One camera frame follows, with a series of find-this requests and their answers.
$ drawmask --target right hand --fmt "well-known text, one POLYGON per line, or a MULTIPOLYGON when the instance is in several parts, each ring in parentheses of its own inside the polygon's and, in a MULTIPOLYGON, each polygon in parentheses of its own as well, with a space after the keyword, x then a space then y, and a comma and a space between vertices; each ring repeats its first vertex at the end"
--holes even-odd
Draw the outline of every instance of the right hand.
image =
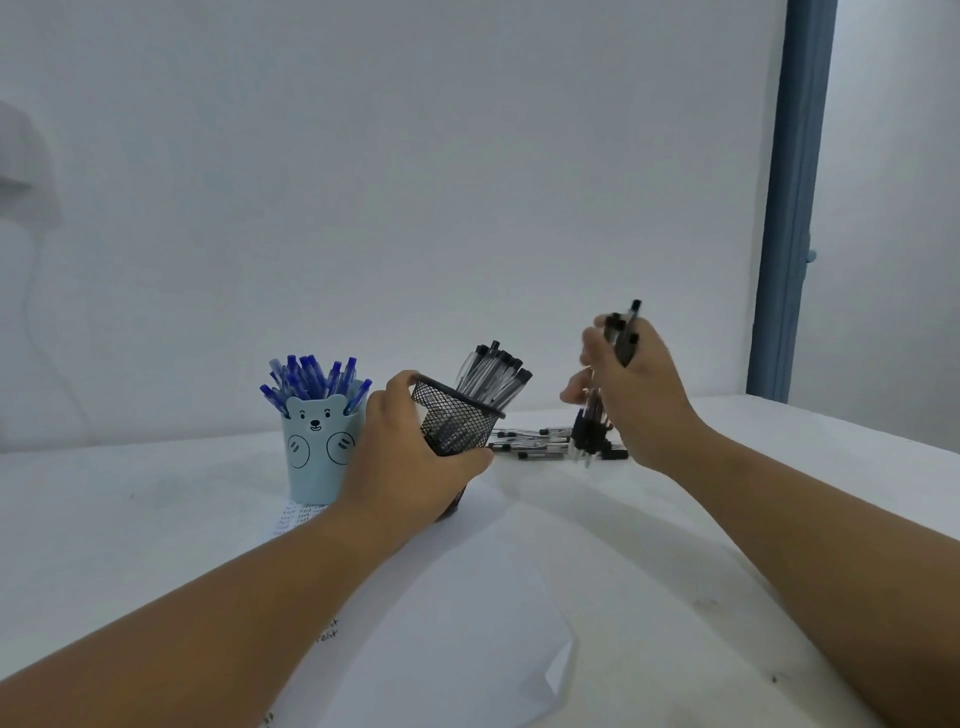
POLYGON ((646 319, 634 321, 636 353, 623 367, 603 337, 606 315, 584 331, 580 363, 587 368, 570 378, 560 394, 568 404, 583 404, 587 388, 599 386, 604 408, 623 444, 640 465, 665 473, 684 452, 697 447, 709 428, 686 396, 673 357, 646 319))

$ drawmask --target blue door frame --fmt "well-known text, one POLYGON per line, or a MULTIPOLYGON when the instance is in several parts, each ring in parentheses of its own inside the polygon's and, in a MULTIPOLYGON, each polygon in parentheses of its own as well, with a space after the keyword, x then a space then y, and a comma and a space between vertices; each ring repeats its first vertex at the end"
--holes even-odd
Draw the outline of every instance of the blue door frame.
POLYGON ((788 0, 747 394, 786 402, 837 0, 788 0))

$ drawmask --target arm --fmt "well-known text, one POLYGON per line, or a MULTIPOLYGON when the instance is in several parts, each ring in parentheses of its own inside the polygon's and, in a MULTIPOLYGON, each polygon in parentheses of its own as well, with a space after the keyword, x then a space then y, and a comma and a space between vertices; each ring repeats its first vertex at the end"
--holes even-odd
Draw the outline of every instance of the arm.
MULTIPOLYGON (((634 459, 713 516, 881 717, 960 724, 960 543, 711 430, 657 333, 637 330, 626 369, 594 329, 582 357, 634 459)), ((575 376, 562 399, 580 400, 587 381, 575 376)))
POLYGON ((353 591, 492 460, 431 452, 411 374, 371 395, 334 505, 9 677, 0 724, 258 725, 353 591))

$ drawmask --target left hand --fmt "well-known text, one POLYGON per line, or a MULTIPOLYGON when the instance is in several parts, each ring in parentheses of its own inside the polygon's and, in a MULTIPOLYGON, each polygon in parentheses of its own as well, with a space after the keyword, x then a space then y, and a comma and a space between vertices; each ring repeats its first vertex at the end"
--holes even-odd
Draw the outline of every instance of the left hand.
POLYGON ((440 457, 423 440, 410 397, 416 372, 400 372, 367 401, 367 421, 344 474, 338 509, 360 513, 396 549, 434 522, 493 461, 487 448, 440 457))

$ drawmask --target blue pen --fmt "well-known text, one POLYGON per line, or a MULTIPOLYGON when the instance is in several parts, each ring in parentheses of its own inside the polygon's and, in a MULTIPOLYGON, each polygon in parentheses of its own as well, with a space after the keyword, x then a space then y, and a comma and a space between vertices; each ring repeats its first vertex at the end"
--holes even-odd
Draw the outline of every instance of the blue pen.
POLYGON ((263 396, 264 396, 265 398, 267 398, 267 401, 268 401, 270 404, 272 404, 274 407, 276 407, 276 411, 277 411, 277 412, 279 412, 279 413, 280 413, 281 415, 283 415, 284 417, 287 417, 287 418, 290 417, 290 413, 287 412, 286 406, 285 406, 285 405, 283 404, 283 402, 280 401, 280 399, 274 394, 274 391, 273 391, 270 387, 268 387, 266 384, 261 384, 261 385, 260 385, 260 391, 263 392, 263 396))
POLYGON ((333 362, 333 366, 330 368, 330 379, 326 382, 326 391, 331 395, 335 394, 337 391, 337 384, 340 382, 340 362, 333 362))
POLYGON ((292 369, 287 369, 287 383, 293 387, 294 394, 296 394, 300 399, 304 401, 310 399, 310 395, 307 393, 303 383, 300 381, 300 377, 298 376, 297 372, 292 369))
POLYGON ((357 390, 357 393, 353 395, 347 406, 344 408, 344 415, 352 415, 357 407, 363 402, 363 398, 367 395, 367 392, 370 391, 370 387, 373 384, 372 379, 364 379, 363 384, 360 385, 360 389, 357 390))
POLYGON ((271 371, 274 373, 274 378, 278 378, 278 379, 279 379, 279 382, 276 383, 277 386, 279 386, 279 388, 280 388, 281 390, 285 390, 285 389, 286 389, 286 386, 287 386, 287 383, 286 383, 286 382, 287 382, 287 373, 284 371, 283 365, 280 364, 280 360, 279 360, 279 359, 271 359, 271 360, 270 360, 270 369, 271 369, 271 371))
POLYGON ((297 356, 295 354, 287 354, 287 371, 294 372, 298 378, 302 378, 300 376, 300 364, 297 363, 297 356))
POLYGON ((300 357, 300 371, 303 374, 303 382, 306 384, 307 392, 310 393, 310 399, 322 400, 324 398, 324 390, 320 382, 317 381, 316 375, 313 373, 309 356, 300 357))
POLYGON ((317 363, 317 357, 313 354, 307 356, 306 359, 310 363, 311 373, 317 379, 317 383, 320 385, 320 399, 322 400, 328 394, 326 391, 326 378, 324 377, 324 370, 320 368, 320 364, 317 363))
POLYGON ((338 395, 347 395, 347 388, 353 383, 353 378, 356 376, 356 368, 356 357, 351 356, 347 360, 347 368, 344 369, 344 375, 340 377, 340 385, 337 387, 338 395))
POLYGON ((347 389, 347 399, 352 400, 358 389, 360 389, 360 380, 355 379, 350 383, 350 386, 347 389))

